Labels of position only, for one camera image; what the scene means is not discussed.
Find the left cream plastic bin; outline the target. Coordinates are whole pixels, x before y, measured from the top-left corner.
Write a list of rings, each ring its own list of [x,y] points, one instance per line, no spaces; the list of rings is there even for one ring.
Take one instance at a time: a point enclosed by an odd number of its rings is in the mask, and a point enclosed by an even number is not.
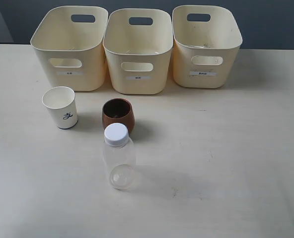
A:
[[[108,11],[99,6],[66,5],[48,11],[30,44],[52,87],[93,91],[103,85],[107,21]]]

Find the cream plastic bin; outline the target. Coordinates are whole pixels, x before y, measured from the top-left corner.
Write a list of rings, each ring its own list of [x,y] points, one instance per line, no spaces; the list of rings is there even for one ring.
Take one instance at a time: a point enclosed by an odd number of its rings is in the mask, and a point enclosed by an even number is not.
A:
[[[103,39],[113,88],[122,94],[157,94],[167,81],[173,47],[170,15],[124,8],[110,14]]]
[[[181,5],[172,12],[173,79],[187,88],[223,86],[243,42],[226,8]]]
[[[108,11],[99,6],[66,5],[48,11],[30,44],[52,87],[93,91],[103,85],[107,21]]]

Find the white paper cup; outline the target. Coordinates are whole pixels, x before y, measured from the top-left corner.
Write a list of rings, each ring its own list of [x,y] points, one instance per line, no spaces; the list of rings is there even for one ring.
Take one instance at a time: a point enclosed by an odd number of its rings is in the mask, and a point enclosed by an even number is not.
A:
[[[78,122],[74,90],[66,86],[49,89],[42,103],[60,129],[69,129]]]

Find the clear plastic bottle white cap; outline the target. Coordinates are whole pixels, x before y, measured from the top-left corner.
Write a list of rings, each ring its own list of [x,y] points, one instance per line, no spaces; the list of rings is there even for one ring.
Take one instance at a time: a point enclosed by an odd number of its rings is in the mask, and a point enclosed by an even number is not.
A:
[[[125,190],[133,184],[135,148],[124,124],[112,123],[104,129],[103,161],[107,180],[113,188]]]

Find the brown wooden cup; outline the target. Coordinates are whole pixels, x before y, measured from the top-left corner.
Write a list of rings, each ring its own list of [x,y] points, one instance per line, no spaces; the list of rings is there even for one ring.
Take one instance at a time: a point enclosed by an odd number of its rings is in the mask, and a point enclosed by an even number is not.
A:
[[[135,126],[135,117],[131,103],[122,98],[114,98],[107,101],[102,107],[102,125],[105,129],[113,123],[124,124],[129,134]]]

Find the middle cream plastic bin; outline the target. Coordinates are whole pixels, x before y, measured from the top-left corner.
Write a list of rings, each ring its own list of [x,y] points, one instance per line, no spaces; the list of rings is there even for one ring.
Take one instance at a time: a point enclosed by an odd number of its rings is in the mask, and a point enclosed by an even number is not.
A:
[[[167,81],[173,47],[170,15],[124,8],[110,14],[103,39],[113,88],[122,94],[157,94]]]

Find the right cream plastic bin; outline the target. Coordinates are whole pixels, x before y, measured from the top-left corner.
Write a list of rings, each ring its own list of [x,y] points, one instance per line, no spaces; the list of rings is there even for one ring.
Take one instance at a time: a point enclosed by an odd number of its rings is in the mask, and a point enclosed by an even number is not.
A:
[[[187,88],[223,86],[243,42],[226,8],[181,5],[172,12],[173,79]]]

